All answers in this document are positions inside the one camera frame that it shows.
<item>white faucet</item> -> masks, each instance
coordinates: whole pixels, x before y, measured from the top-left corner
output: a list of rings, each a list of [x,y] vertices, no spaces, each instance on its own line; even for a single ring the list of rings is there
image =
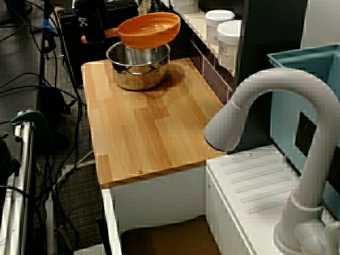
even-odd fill
[[[340,104],[315,76],[296,69],[273,68],[245,79],[228,103],[210,120],[204,135],[215,149],[232,151],[240,142],[252,103],[271,91],[290,91],[314,107],[318,125],[300,182],[288,199],[274,241],[285,255],[339,255],[340,222],[321,221],[322,194],[340,134]]]

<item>wooden countertop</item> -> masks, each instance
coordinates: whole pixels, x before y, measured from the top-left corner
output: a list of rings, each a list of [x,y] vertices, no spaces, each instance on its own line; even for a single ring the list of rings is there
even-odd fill
[[[166,81],[144,92],[118,87],[111,68],[109,60],[82,66],[102,188],[185,170],[225,155],[203,136],[223,105],[189,59],[171,61]]]

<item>faucet spout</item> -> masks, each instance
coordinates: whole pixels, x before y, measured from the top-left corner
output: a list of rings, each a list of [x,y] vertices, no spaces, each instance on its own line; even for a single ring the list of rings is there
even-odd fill
[[[315,131],[302,176],[291,194],[294,210],[287,202],[276,232],[288,249],[301,252],[301,244],[294,234],[296,224],[319,220],[320,206],[330,164],[340,134],[340,104],[332,90],[315,76],[296,69],[273,68],[260,71],[245,79],[229,102],[210,120],[205,128],[207,142],[218,150],[230,151],[240,141],[252,103],[271,91],[289,91],[305,98],[315,109],[318,125]]]

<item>jar lid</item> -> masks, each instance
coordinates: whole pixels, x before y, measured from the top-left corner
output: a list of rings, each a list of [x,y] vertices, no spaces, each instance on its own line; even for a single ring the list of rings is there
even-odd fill
[[[241,20],[223,22],[217,27],[217,39],[225,44],[238,45],[241,36]]]
[[[235,14],[227,10],[213,10],[205,15],[205,21],[209,26],[217,27],[222,22],[233,20]]]

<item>orange bowl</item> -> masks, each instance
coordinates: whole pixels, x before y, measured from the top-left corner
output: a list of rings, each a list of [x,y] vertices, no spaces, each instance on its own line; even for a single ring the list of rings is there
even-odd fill
[[[178,35],[181,19],[168,12],[149,13],[124,21],[118,28],[105,30],[107,38],[119,36],[122,43],[135,49],[154,48],[170,43]]]

